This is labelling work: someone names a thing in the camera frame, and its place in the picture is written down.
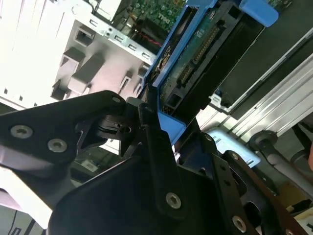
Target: black metal bracket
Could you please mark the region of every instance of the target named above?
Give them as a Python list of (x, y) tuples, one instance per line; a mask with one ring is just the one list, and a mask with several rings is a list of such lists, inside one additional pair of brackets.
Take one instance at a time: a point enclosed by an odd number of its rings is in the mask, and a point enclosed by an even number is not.
[[(146, 89), (147, 103), (127, 103), (105, 91), (0, 116), (0, 173), (10, 173), (26, 195), (41, 199), (40, 205), (48, 215), (52, 213), (50, 235), (84, 235), (91, 231), (256, 235), (236, 178), (219, 157), (213, 139), (205, 133), (194, 133), (180, 149), (182, 155), (188, 155), (184, 167), (177, 166), (168, 134), (158, 121), (156, 89)], [(108, 138), (121, 140), (123, 161), (73, 189), (70, 163), (77, 153)], [(244, 182), (253, 185), (253, 190), (256, 181), (253, 174), (249, 176), (252, 180)], [(8, 192), (19, 193), (13, 188), (16, 186), (8, 185)], [(266, 199), (268, 191), (255, 192), (261, 194), (261, 203), (276, 203)], [(43, 216), (35, 211), (30, 214)], [(283, 212), (277, 215), (287, 216)], [(268, 223), (270, 229), (265, 231), (288, 225), (281, 218), (277, 221), (279, 227)], [(293, 234), (305, 234), (294, 220), (288, 228)]]
[[(255, 205), (257, 213), (261, 216), (262, 234), (305, 234), (305, 231), (290, 216), (287, 210), (278, 202), (278, 199), (272, 195), (264, 183), (258, 178), (252, 169), (244, 160), (233, 151), (226, 151), (223, 154), (231, 170), (234, 172), (237, 188), (241, 188), (241, 202), (243, 205)], [(251, 217), (252, 208), (246, 212)]]

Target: red wire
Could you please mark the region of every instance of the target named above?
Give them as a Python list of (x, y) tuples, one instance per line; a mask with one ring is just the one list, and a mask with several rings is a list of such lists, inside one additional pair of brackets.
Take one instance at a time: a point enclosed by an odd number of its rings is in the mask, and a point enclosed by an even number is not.
[(143, 38), (147, 39), (150, 43), (153, 43), (153, 44), (155, 44), (155, 45), (157, 45), (157, 46), (159, 46), (159, 47), (162, 47), (162, 44), (161, 44), (161, 43), (158, 43), (158, 42), (152, 40), (151, 38), (149, 38), (148, 36), (142, 34), (141, 32), (139, 32), (139, 34), (140, 34)]
[[(137, 25), (136, 23), (136, 18), (134, 17), (134, 15), (130, 12), (130, 10), (127, 10), (129, 16), (131, 17), (131, 19), (133, 20), (134, 24)], [(159, 47), (162, 47), (161, 43), (158, 43), (154, 40), (152, 40), (151, 38), (149, 38), (147, 35), (142, 34), (141, 32), (139, 32), (139, 35), (141, 35), (143, 38), (147, 39), (150, 43), (153, 43), (154, 45), (157, 45)]]

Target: silver screw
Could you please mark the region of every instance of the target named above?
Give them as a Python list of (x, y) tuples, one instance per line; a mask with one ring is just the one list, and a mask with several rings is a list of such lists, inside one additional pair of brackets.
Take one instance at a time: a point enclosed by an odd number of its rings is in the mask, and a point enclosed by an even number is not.
[(208, 141), (212, 141), (212, 138), (209, 135), (205, 135), (205, 137)]
[(48, 142), (48, 149), (54, 153), (63, 153), (67, 149), (67, 143), (62, 139), (51, 139)]
[(13, 137), (27, 139), (33, 135), (33, 130), (29, 126), (16, 125), (11, 128), (10, 133)]
[(293, 232), (292, 231), (290, 231), (289, 229), (286, 229), (286, 235), (293, 235)]
[(170, 207), (174, 209), (179, 209), (181, 207), (180, 198), (173, 192), (169, 192), (166, 194), (166, 202)]
[(232, 218), (235, 227), (242, 233), (246, 232), (246, 224), (239, 216), (233, 216)]
[(234, 158), (235, 160), (238, 160), (238, 159), (239, 159), (239, 157), (238, 157), (237, 154), (235, 154), (235, 153), (232, 153), (232, 156), (233, 156), (233, 158)]
[(120, 103), (121, 102), (121, 100), (119, 98), (117, 98), (117, 97), (112, 97), (112, 100), (114, 102), (116, 102), (116, 103)]

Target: circuit board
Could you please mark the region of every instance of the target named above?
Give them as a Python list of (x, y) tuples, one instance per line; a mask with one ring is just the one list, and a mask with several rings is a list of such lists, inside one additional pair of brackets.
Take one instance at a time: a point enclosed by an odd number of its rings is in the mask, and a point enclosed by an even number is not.
[(132, 14), (139, 19), (147, 18), (170, 32), (185, 3), (185, 0), (136, 0)]
[(163, 104), (165, 104), (165, 101), (168, 99), (169, 92), (167, 90), (170, 89), (170, 87), (174, 87), (176, 84), (180, 84), (180, 86), (183, 87), (186, 85), (195, 65), (202, 58), (219, 32), (220, 29), (212, 23), (215, 18), (215, 13), (216, 10), (213, 9), (203, 19), (198, 30), (171, 70), (166, 82), (162, 84), (160, 88), (161, 107), (163, 107)]

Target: label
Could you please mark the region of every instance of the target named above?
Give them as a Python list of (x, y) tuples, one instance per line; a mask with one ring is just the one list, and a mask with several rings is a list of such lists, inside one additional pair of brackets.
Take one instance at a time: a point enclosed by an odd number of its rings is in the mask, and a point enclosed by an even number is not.
[(95, 172), (98, 169), (98, 167), (96, 167), (90, 160), (84, 160), (81, 165), (91, 172)]

